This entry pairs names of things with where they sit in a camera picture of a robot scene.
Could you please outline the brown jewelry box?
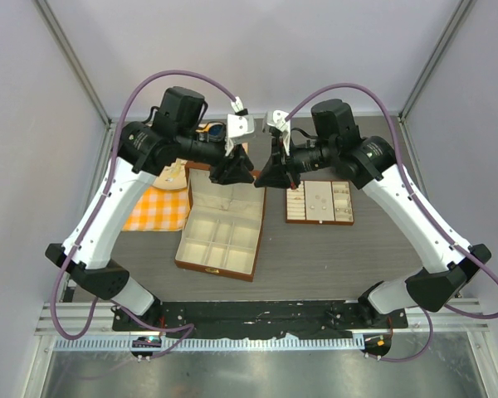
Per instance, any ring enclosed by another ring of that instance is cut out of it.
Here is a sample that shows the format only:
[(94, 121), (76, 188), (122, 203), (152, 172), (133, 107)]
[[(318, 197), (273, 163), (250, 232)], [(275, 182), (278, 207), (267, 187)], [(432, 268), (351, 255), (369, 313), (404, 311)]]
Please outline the brown jewelry box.
[(254, 280), (266, 208), (266, 189), (218, 185), (210, 167), (187, 163), (189, 213), (174, 263), (187, 269), (246, 282)]

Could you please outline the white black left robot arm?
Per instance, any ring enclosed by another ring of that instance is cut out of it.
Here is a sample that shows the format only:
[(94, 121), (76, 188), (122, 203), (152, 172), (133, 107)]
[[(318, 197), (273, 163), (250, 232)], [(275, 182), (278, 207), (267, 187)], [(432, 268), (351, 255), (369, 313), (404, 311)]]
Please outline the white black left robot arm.
[(207, 164), (220, 185), (252, 181), (253, 165), (240, 141), (251, 120), (239, 98), (231, 105), (237, 126), (204, 141), (198, 134), (208, 108), (204, 96), (180, 86), (166, 89), (145, 121), (129, 122), (116, 134), (115, 154), (79, 225), (46, 249), (45, 256), (84, 290), (127, 308), (141, 330), (159, 324), (159, 301), (112, 260), (116, 239), (139, 199), (178, 159)]

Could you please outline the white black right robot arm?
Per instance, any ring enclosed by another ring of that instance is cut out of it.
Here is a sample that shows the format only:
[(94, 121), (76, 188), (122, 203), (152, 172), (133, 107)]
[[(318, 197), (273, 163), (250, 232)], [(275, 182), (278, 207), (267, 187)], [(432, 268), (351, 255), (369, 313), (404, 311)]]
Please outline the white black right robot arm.
[(359, 320), (375, 328), (392, 311), (418, 306), (437, 312), (469, 283), (479, 268), (457, 251), (461, 246), (485, 264), (491, 259), (483, 244), (471, 245), (459, 235), (453, 243), (443, 239), (448, 224), (430, 204), (431, 220), (419, 210), (421, 192), (409, 193), (411, 178), (400, 171), (392, 146), (378, 136), (363, 138), (352, 109), (340, 99), (314, 105), (311, 116), (316, 137), (313, 143), (291, 143), (291, 124), (286, 112), (266, 114), (263, 128), (272, 135), (271, 156), (256, 179), (256, 187), (296, 188), (303, 172), (332, 167), (337, 177), (351, 182), (373, 199), (393, 220), (417, 252), (422, 268), (409, 276), (380, 282), (364, 292), (358, 307)]

